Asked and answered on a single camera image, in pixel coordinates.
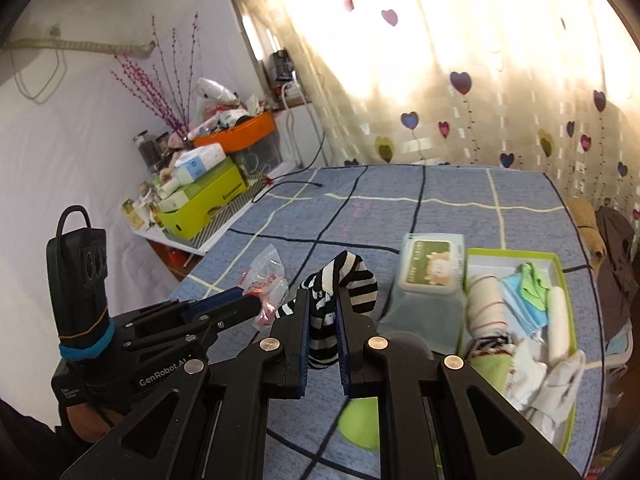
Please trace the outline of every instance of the bed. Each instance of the bed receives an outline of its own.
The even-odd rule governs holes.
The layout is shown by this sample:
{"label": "bed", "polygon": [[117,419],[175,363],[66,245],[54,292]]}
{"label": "bed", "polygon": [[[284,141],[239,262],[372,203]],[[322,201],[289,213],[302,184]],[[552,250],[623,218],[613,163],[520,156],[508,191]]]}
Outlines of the bed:
{"label": "bed", "polygon": [[[460,233],[467,248],[556,253],[572,297],[578,347],[587,357],[567,459],[583,475],[594,453],[604,392],[598,295],[577,229],[543,173],[467,166],[350,166],[307,170],[261,198],[223,235],[174,291],[204,298],[237,285],[268,244],[284,263],[293,297],[300,281],[347,249],[363,257],[378,279],[371,314],[388,298],[402,236]],[[315,187],[305,182],[322,184]],[[234,357],[257,334],[251,322],[224,331],[212,362]],[[346,404],[337,366],[310,370],[306,396],[270,403],[264,478],[278,480],[380,478],[378,455],[336,430]]]}

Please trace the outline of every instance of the orange box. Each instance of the orange box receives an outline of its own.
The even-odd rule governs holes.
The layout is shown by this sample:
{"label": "orange box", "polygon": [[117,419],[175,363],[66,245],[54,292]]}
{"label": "orange box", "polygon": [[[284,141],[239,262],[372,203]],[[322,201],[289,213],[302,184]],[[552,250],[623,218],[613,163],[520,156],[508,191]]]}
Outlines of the orange box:
{"label": "orange box", "polygon": [[196,137],[193,139],[193,145],[199,148],[200,146],[218,142],[222,146],[222,149],[225,150],[225,153],[229,154],[247,149],[260,139],[273,133],[275,129],[276,124],[273,121],[271,112],[264,112],[234,128],[222,130],[204,137]]}

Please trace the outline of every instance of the yellow-green box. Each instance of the yellow-green box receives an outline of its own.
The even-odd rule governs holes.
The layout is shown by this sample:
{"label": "yellow-green box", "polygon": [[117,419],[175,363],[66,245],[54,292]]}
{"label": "yellow-green box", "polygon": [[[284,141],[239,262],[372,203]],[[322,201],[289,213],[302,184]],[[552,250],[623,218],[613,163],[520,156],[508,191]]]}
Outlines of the yellow-green box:
{"label": "yellow-green box", "polygon": [[211,222],[217,209],[246,190],[246,184],[234,164],[201,190],[178,211],[159,213],[164,226],[176,236],[193,238]]}

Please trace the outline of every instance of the electrical outlet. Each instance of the electrical outlet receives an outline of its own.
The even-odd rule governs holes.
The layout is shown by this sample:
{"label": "electrical outlet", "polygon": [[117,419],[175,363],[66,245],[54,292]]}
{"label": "electrical outlet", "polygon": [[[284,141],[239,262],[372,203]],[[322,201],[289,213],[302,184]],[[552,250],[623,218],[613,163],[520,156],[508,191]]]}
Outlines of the electrical outlet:
{"label": "electrical outlet", "polygon": [[56,23],[55,25],[51,25],[51,27],[49,27],[49,35],[52,38],[59,38],[61,33],[60,33],[60,24]]}

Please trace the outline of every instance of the white shelf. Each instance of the white shelf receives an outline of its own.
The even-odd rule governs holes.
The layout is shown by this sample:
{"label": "white shelf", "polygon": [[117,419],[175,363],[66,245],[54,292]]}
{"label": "white shelf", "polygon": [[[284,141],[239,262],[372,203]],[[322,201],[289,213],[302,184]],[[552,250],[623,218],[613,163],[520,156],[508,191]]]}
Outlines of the white shelf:
{"label": "white shelf", "polygon": [[[275,170],[271,171],[268,175],[270,178],[277,178],[281,175],[290,173],[296,169],[296,165],[293,162],[283,162],[280,164]],[[257,196],[261,196],[266,193],[270,188],[263,189]],[[181,244],[179,242],[175,242],[173,240],[169,240],[166,237],[163,230],[159,228],[157,225],[146,229],[146,230],[135,230],[134,234],[138,236],[142,236],[147,240],[151,240],[153,242],[158,242],[159,244],[166,245],[168,247],[173,247],[175,249],[180,249],[181,251],[185,251],[191,254],[197,254],[198,256],[204,256],[209,252],[209,250],[222,238],[222,235],[226,233],[226,231],[238,220],[244,213],[248,211],[248,209],[252,206],[251,201],[249,200],[240,211],[238,211],[235,215],[233,215],[220,229],[218,229],[215,233],[211,235],[211,237],[205,241],[199,249],[194,249],[193,247],[189,247],[187,245]]]}

